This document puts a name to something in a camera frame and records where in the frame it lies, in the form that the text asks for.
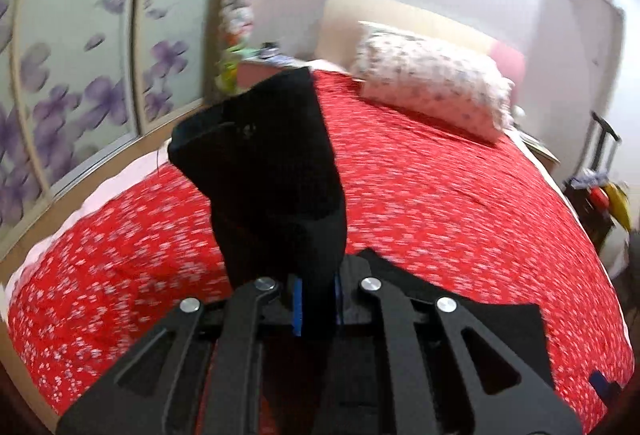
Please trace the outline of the black pants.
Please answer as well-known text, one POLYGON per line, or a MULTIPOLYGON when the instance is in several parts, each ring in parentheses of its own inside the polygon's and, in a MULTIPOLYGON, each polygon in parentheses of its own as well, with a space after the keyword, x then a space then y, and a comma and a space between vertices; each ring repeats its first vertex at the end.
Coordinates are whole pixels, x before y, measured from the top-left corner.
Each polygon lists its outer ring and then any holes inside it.
POLYGON ((335 346, 346 196, 307 69, 264 80, 172 133, 169 158, 210 204, 233 292, 259 278, 302 284, 302 329, 272 332, 265 395, 285 434, 335 430, 335 346))

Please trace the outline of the black metal chair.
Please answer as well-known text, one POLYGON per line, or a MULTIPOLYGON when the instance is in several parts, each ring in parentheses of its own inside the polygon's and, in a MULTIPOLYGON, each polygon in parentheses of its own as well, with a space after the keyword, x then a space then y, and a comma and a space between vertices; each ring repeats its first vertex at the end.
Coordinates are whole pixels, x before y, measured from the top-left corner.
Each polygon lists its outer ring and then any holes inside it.
POLYGON ((610 198, 604 191, 622 137, 602 116, 590 112, 587 135, 574 172, 563 182, 563 195, 577 214, 593 247, 599 252, 614 223, 610 198))

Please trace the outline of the red floral bedspread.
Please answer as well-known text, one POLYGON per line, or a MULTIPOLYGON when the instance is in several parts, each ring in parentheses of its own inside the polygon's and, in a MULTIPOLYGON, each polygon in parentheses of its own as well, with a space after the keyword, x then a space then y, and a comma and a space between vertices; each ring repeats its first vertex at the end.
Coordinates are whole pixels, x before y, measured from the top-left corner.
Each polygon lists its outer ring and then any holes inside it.
MULTIPOLYGON (((634 353, 613 285, 559 193, 509 138, 487 146, 360 99, 344 74, 314 79, 346 192, 348 251, 370 247, 479 302, 539 306, 555 387, 595 427, 605 407, 589 374, 626 383, 634 353)), ((38 257, 11 297, 9 337, 63 412, 181 297, 229 292, 208 201, 155 162, 38 257)))

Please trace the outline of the red yellow items on chair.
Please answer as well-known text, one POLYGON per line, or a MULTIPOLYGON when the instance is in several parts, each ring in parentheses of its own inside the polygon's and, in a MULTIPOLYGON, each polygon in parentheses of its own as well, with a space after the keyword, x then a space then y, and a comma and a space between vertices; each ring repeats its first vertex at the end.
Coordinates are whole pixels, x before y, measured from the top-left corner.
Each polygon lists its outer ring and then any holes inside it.
POLYGON ((570 178, 567 188, 585 190, 588 200, 597 210, 608 212, 626 231, 632 229, 628 195, 620 184, 615 184, 608 177, 608 173, 586 168, 580 175, 570 178))

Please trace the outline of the white floral pillow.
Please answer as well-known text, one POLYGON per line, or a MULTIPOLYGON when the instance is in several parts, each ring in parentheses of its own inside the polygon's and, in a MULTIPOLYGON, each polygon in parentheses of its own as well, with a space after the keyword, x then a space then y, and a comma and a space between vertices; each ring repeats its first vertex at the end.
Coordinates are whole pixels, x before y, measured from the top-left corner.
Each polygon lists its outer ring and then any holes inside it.
POLYGON ((512 126, 512 82, 494 59, 437 37, 362 21, 352 75, 360 96, 434 118, 486 142, 512 126))

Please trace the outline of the pink pillow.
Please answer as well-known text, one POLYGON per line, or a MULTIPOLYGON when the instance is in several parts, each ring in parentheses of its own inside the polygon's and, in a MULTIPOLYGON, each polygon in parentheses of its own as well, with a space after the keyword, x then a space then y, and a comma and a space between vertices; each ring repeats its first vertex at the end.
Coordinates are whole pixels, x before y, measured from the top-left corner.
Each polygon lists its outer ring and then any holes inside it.
POLYGON ((502 40, 497 40, 489 51, 489 57, 496 62, 497 68, 502 76, 513 83, 510 105, 515 106, 518 103, 518 90, 523 83, 526 73, 525 54, 502 40))

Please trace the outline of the purple flower wardrobe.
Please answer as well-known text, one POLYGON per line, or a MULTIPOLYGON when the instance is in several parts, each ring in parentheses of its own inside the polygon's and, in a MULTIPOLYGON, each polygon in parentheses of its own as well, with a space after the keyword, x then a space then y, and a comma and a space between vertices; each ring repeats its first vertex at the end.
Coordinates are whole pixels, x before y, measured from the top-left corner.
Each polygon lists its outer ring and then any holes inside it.
POLYGON ((192 110, 216 0, 1 0, 1 247, 81 178, 192 110))

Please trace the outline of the stacked plush toys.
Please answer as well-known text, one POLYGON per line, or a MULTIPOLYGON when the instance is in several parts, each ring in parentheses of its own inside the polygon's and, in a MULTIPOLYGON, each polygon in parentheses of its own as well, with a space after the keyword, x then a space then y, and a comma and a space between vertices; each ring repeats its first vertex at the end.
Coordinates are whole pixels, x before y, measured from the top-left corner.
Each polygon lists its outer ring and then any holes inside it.
POLYGON ((219 59, 217 88, 224 95, 238 91, 239 65, 253 33, 253 0, 221 0, 219 11, 219 59))

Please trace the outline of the beige headboard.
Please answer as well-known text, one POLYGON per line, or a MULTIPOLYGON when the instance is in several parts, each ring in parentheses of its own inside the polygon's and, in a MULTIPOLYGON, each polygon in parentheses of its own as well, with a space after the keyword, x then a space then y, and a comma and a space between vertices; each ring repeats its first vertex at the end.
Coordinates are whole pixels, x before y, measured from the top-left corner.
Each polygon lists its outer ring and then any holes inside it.
POLYGON ((362 33, 361 21, 445 39, 482 54, 489 54, 497 43, 472 26, 397 0, 326 0, 314 55, 341 66, 351 65, 362 33))

